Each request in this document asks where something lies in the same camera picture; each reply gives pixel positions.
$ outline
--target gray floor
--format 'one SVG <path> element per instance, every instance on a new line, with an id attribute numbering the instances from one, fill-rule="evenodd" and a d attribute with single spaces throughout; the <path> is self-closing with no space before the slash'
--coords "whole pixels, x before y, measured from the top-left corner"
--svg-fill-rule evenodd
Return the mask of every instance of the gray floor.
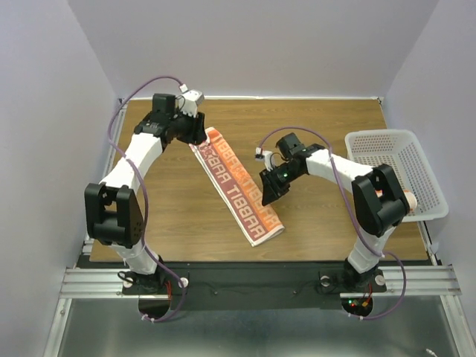
<path id="1" fill-rule="evenodd" d="M 374 312 L 394 298 L 376 300 Z M 357 321 L 319 309 L 183 312 L 140 320 L 133 300 L 73 302 L 60 356 L 458 356 L 438 297 L 407 297 L 392 315 Z"/>

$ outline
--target white wall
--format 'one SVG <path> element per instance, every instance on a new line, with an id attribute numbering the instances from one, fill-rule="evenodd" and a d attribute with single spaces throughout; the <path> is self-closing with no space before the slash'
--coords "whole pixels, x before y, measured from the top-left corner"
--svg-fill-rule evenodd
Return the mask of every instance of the white wall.
<path id="1" fill-rule="evenodd" d="M 42 356 L 115 94 L 65 0 L 3 1 L 0 48 L 0 355 Z"/>
<path id="2" fill-rule="evenodd" d="M 156 74 L 212 95 L 383 95 L 436 3 L 69 0 L 123 96 Z"/>
<path id="3" fill-rule="evenodd" d="M 384 100 L 389 126 L 411 129 L 450 213 L 428 223 L 438 256 L 453 263 L 476 335 L 476 4 L 440 0 Z"/>

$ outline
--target white basket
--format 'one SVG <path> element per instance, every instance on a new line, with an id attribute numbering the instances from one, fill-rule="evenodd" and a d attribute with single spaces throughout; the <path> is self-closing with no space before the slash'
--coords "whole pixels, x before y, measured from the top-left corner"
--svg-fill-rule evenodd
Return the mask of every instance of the white basket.
<path id="1" fill-rule="evenodd" d="M 448 204 L 414 133 L 396 129 L 350 132 L 345 144 L 350 160 L 370 166 L 392 166 L 402 188 L 414 193 L 418 207 L 403 222 L 448 214 Z"/>

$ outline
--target purple cable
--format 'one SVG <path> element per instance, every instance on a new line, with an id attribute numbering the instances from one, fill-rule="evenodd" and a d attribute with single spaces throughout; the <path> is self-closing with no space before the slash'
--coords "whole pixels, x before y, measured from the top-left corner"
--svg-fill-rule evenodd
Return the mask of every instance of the purple cable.
<path id="1" fill-rule="evenodd" d="M 337 171 L 337 167 L 335 166 L 335 162 L 334 162 L 334 158 L 332 157 L 332 145 L 331 143 L 324 137 L 322 136 L 321 134 L 319 134 L 318 132 L 315 132 L 314 130 L 311 130 L 311 129 L 307 129 L 303 126 L 282 126 L 280 128 L 277 128 L 275 130 L 273 130 L 272 132 L 268 133 L 267 136 L 265 136 L 261 142 L 258 144 L 258 147 L 263 151 L 263 145 L 265 143 L 265 141 L 271 136 L 273 135 L 274 133 L 276 132 L 279 132 L 281 130 L 285 130 L 285 129 L 296 129 L 296 130 L 303 130 L 304 132 L 310 132 L 311 134 L 314 134 L 316 135 L 318 138 L 320 138 L 326 145 L 327 145 L 327 150 L 329 151 L 329 159 L 330 159 L 330 163 L 332 165 L 332 171 L 334 172 L 334 177 L 335 177 L 335 181 L 337 182 L 337 185 L 339 187 L 339 191 L 341 191 L 341 195 L 342 195 L 342 198 L 344 199 L 344 202 L 345 202 L 345 206 L 346 206 L 346 209 L 347 209 L 347 212 L 349 214 L 349 217 L 350 217 L 350 220 L 352 221 L 352 225 L 357 233 L 357 236 L 358 238 L 360 239 L 360 241 L 362 242 L 362 244 L 364 245 L 364 247 L 370 252 L 372 253 L 373 255 L 375 255 L 376 257 L 383 257 L 383 253 L 379 253 L 377 251 L 375 251 L 372 247 L 369 246 L 369 244 L 365 241 L 365 238 L 362 236 L 362 233 L 360 232 L 360 226 L 357 222 L 357 218 L 356 216 L 354 215 L 354 213 L 352 212 L 352 207 L 350 206 L 350 202 L 349 202 L 349 199 L 347 198 L 347 195 L 345 193 L 345 188 L 344 188 L 344 185 L 342 184 L 342 181 L 341 181 L 341 177 Z M 398 265 L 400 266 L 400 268 L 402 268 L 402 274 L 403 274 L 403 288 L 402 288 L 402 294 L 400 295 L 398 301 L 396 302 L 396 304 L 391 308 L 389 309 L 388 311 L 386 312 L 383 312 L 382 314 L 378 314 L 378 315 L 375 315 L 375 316 L 371 316 L 371 317 L 361 317 L 361 316 L 357 316 L 358 318 L 362 318 L 363 320 L 376 320 L 378 318 L 383 318 L 384 316 L 387 316 L 388 314 L 390 314 L 394 309 L 396 309 L 403 301 L 403 297 L 405 296 L 405 291 L 407 289 L 407 274 L 405 272 L 405 267 L 403 266 L 403 263 L 402 261 L 394 254 L 392 253 L 391 251 L 386 251 L 385 254 L 388 254 L 390 256 L 392 256 L 396 262 L 398 263 Z"/>
<path id="2" fill-rule="evenodd" d="M 172 277 L 174 279 L 177 280 L 177 284 L 178 286 L 181 288 L 181 297 L 180 297 L 180 301 L 178 302 L 177 304 L 177 307 L 175 310 L 172 311 L 171 314 L 167 315 L 167 316 L 164 316 L 162 318 L 158 318 L 156 320 L 153 320 L 151 318 L 149 318 L 148 316 L 144 316 L 144 318 L 148 321 L 152 321 L 152 322 L 163 322 L 163 321 L 167 321 L 169 319 L 171 319 L 173 316 L 175 316 L 175 314 L 180 310 L 180 308 L 182 307 L 182 305 L 184 304 L 185 302 L 185 297 L 186 297 L 186 291 L 185 291 L 185 287 L 183 286 L 181 280 L 180 280 L 180 277 L 171 269 L 169 269 L 168 267 L 166 267 L 164 264 L 162 264 L 156 257 L 155 255 L 151 252 L 151 250 L 149 249 L 149 247 L 147 246 L 146 244 L 146 239 L 145 239 L 145 234 L 146 234 L 146 226 L 147 226 L 147 221 L 149 219 L 149 197 L 147 195 L 147 189 L 146 189 L 146 185 L 144 183 L 144 178 L 142 177 L 141 173 L 139 172 L 139 169 L 135 166 L 135 164 L 132 162 L 132 160 L 129 160 L 127 157 L 126 157 L 126 153 L 120 148 L 117 146 L 117 144 L 114 142 L 113 138 L 112 138 L 112 127 L 114 126 L 114 122 L 116 121 L 116 118 L 118 117 L 119 115 L 119 112 L 121 111 L 121 109 L 126 105 L 126 103 L 128 103 L 132 97 L 134 97 L 141 89 L 143 89 L 144 87 L 148 86 L 150 83 L 152 82 L 155 82 L 156 80 L 163 80 L 163 79 L 169 79 L 169 80 L 175 80 L 180 86 L 183 84 L 182 81 L 180 81 L 180 79 L 176 78 L 176 77 L 173 77 L 173 76 L 158 76 L 158 77 L 154 77 L 152 78 L 151 80 L 148 80 L 147 82 L 145 82 L 144 84 L 142 84 L 139 88 L 137 88 L 136 90 L 134 90 L 130 96 L 128 96 L 125 100 L 123 100 L 123 102 L 119 105 L 118 109 L 116 109 L 115 113 L 113 114 L 111 120 L 109 121 L 109 125 L 108 125 L 108 128 L 107 128 L 107 134 L 108 134 L 108 139 L 109 139 L 109 144 L 119 153 L 119 155 L 126 159 L 126 161 L 128 162 L 128 164 L 130 165 L 130 167 L 132 168 L 132 170 L 134 171 L 135 173 L 135 176 L 137 177 L 137 180 L 139 181 L 139 185 L 141 186 L 141 189 L 142 189 L 142 193 L 144 195 L 144 232 L 142 233 L 141 235 L 141 243 L 142 245 L 144 246 L 144 249 L 145 251 L 147 252 L 147 254 L 149 255 L 149 257 L 161 268 L 163 269 L 164 271 L 166 271 L 166 273 L 172 275 Z"/>

